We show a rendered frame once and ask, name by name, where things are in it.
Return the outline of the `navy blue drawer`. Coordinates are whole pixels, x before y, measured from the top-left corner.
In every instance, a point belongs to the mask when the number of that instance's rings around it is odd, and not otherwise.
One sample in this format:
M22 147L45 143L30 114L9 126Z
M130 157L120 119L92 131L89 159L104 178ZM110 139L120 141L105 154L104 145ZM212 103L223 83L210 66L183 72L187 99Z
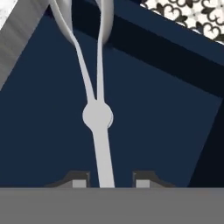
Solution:
M0 186L39 187L71 171L98 186L81 77L104 63L115 185L152 171L177 187L224 186L224 24L214 0L115 0L108 43L97 45L95 0L73 0L78 45L52 14L40 19L0 89Z

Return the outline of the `white tongs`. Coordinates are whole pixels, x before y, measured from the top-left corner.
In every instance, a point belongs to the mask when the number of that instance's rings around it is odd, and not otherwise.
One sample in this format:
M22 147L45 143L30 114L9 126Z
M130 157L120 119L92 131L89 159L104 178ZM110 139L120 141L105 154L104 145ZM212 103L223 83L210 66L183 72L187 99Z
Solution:
M114 188L113 166L109 148L109 128L114 115L104 98L103 79L103 46L109 40L114 22L114 0L95 0L100 12L100 28L97 39L97 91L94 94L88 69L81 51L80 44L74 35L72 22L72 0L49 0L55 21L66 39L75 47L82 79L84 82L87 105L83 109L82 119L92 131L94 151L100 188Z

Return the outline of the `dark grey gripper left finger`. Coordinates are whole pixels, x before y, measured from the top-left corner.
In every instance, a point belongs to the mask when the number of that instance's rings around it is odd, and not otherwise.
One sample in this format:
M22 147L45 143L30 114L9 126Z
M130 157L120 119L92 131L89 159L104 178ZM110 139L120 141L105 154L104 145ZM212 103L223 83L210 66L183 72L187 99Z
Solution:
M48 188L89 188L90 172L89 171L69 171L66 176L53 183L45 185Z

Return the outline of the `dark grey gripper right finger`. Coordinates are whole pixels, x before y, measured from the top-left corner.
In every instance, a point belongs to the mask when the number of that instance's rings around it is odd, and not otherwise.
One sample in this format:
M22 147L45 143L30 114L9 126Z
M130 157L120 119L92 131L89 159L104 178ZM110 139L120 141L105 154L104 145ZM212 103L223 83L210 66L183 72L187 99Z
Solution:
M162 180L154 171L133 171L132 186L135 188L173 188L174 184Z

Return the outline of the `grey brushed metal panel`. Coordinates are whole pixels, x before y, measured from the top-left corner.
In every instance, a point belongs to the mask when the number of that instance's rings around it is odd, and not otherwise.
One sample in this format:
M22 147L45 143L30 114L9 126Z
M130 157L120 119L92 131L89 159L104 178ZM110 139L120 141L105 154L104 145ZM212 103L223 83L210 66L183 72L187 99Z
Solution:
M48 5L49 0L18 0L0 30L0 90Z

